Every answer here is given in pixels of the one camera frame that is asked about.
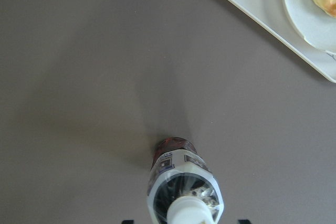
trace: tray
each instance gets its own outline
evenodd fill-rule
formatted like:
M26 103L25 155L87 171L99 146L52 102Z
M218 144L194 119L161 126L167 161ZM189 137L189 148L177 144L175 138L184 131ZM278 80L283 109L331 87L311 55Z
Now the tray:
M336 83L336 55L306 43L294 30L282 0L229 0L329 81Z

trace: white bottle cap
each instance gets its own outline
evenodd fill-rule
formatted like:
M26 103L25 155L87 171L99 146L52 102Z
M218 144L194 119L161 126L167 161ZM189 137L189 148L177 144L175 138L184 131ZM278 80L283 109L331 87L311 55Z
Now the white bottle cap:
M168 224L214 224L210 209L200 199L184 196L175 200L167 212Z

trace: gray table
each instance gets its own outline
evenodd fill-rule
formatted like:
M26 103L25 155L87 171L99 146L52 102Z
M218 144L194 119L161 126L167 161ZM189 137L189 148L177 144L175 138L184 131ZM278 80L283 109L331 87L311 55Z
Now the gray table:
M221 224L336 220L336 86L226 0L1 0L0 219L150 223L191 140Z

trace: bottle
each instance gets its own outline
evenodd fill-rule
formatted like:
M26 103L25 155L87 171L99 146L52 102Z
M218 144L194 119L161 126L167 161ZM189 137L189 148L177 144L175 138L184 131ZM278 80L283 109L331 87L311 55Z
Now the bottle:
M154 224L217 224L224 211L215 177L193 144L180 137L156 148L147 205Z

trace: plate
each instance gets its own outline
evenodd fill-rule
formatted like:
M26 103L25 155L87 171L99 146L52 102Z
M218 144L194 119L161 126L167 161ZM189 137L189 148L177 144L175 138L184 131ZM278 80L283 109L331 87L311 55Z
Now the plate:
M283 0L228 0L329 81L336 83L336 54L308 44L291 25Z
M336 18L313 0L283 0L288 18L299 35L313 47L336 54Z

